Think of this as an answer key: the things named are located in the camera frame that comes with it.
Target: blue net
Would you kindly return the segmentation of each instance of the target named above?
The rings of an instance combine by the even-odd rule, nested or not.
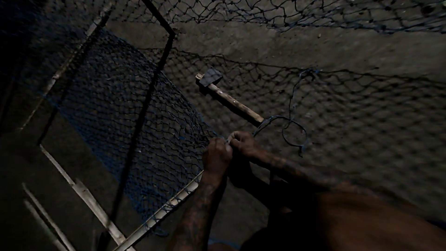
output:
[[[106,30],[84,55],[68,90],[49,95],[93,153],[119,180],[156,65]],[[147,219],[202,170],[216,134],[178,88],[160,74],[152,93],[124,192]]]

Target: wooden stick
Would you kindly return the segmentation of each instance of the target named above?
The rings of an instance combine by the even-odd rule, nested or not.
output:
[[[203,78],[203,75],[201,74],[197,74],[195,76],[196,79],[201,80]],[[233,107],[235,107],[236,109],[240,110],[241,112],[243,112],[244,114],[248,115],[250,118],[252,118],[253,120],[261,123],[263,122],[263,117],[260,116],[259,114],[255,113],[253,110],[251,110],[250,108],[248,108],[247,106],[245,106],[244,104],[240,103],[239,101],[237,101],[236,99],[234,99],[233,97],[231,97],[230,95],[224,93],[220,88],[218,88],[216,85],[214,84],[209,84],[207,86],[207,88],[213,92],[215,92],[218,96],[220,96],[221,98],[223,98],[224,100],[226,100],[229,104],[231,104]]]
[[[62,240],[63,244],[67,247],[68,251],[76,251],[76,249],[73,247],[73,245],[70,243],[68,238],[65,236],[65,234],[60,230],[60,228],[56,225],[56,223],[51,219],[49,214],[46,212],[46,210],[43,208],[43,206],[39,203],[37,198],[31,193],[28,188],[26,187],[25,183],[22,183],[23,190],[25,193],[31,198],[33,203],[37,206],[37,209],[39,209],[40,213],[45,217],[45,219],[50,223],[52,228],[56,231],[59,238]]]
[[[39,213],[36,209],[31,205],[28,200],[23,200],[26,208],[31,212],[34,219],[36,219],[37,223],[43,228],[45,234],[50,238],[51,242],[57,247],[60,251],[68,251],[65,246],[57,239],[57,237],[53,234],[50,227],[45,223],[45,221],[40,217]]]
[[[104,6],[101,13],[93,20],[93,23],[90,25],[88,30],[85,32],[85,37],[83,40],[76,46],[76,49],[71,53],[70,57],[65,60],[65,62],[60,66],[59,70],[53,75],[53,77],[48,81],[47,85],[43,89],[43,94],[41,97],[38,98],[36,107],[33,109],[31,114],[28,116],[26,121],[23,123],[21,127],[19,127],[19,131],[22,131],[23,128],[31,121],[31,118],[33,118],[34,114],[36,113],[37,109],[39,109],[40,105],[42,104],[45,96],[50,92],[51,88],[54,86],[57,80],[62,76],[62,74],[65,73],[65,71],[68,69],[68,66],[70,63],[76,58],[78,54],[80,54],[87,41],[90,40],[91,36],[100,28],[104,27],[105,23],[108,20],[108,17],[110,16],[110,13],[112,12],[112,9],[115,5],[115,1],[109,2],[107,5]]]
[[[174,206],[178,205],[181,201],[185,200],[189,194],[191,194],[198,187],[198,182],[201,179],[203,171],[201,171],[195,179],[193,179],[185,188],[181,189],[176,196],[172,197],[168,202],[166,202],[158,211],[156,211],[147,221],[137,228],[124,242],[122,242],[113,251],[124,251],[126,248],[130,247],[144,236],[159,220],[164,218]]]
[[[59,173],[66,179],[68,184],[73,188],[73,190],[81,197],[81,199],[85,202],[85,204],[90,208],[90,210],[95,214],[95,216],[99,219],[104,227],[107,228],[113,240],[116,244],[120,245],[123,241],[125,241],[125,236],[122,232],[116,227],[116,225],[110,221],[107,213],[105,213],[104,209],[102,209],[101,205],[97,202],[97,200],[93,197],[91,192],[85,187],[85,185],[80,181],[76,180],[76,183],[70,178],[68,173],[62,168],[62,166],[51,156],[51,154],[45,150],[45,148],[40,145],[40,149],[45,154],[45,156],[51,161],[51,163],[57,168]],[[133,247],[128,246],[126,249],[128,251],[136,251]]]

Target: axe head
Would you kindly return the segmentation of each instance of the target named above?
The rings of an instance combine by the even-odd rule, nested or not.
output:
[[[200,79],[200,84],[203,87],[207,87],[210,84],[217,84],[222,78],[223,74],[211,67],[204,73],[203,78]]]

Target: fingers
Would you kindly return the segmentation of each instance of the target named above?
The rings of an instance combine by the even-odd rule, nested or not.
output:
[[[226,144],[223,138],[212,138],[209,141],[208,149],[226,150],[226,152],[232,153],[232,148]]]
[[[230,146],[232,146],[232,147],[235,147],[235,148],[240,148],[240,141],[238,141],[237,139],[232,139],[230,142],[229,142],[229,145]]]
[[[245,139],[246,137],[251,137],[252,135],[249,132],[243,132],[243,131],[234,131],[231,133],[231,135],[229,135],[229,137],[227,138],[228,142],[231,142],[231,140],[233,139],[237,139],[239,141],[242,141],[243,139]]]

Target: person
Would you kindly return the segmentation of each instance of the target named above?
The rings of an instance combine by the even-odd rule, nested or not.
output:
[[[348,173],[294,163],[259,146],[248,132],[213,138],[203,154],[204,172],[167,250],[226,250],[208,246],[209,232],[227,175],[270,210],[268,226],[240,250],[446,250],[446,232],[410,203]],[[249,162],[269,169],[270,184]]]

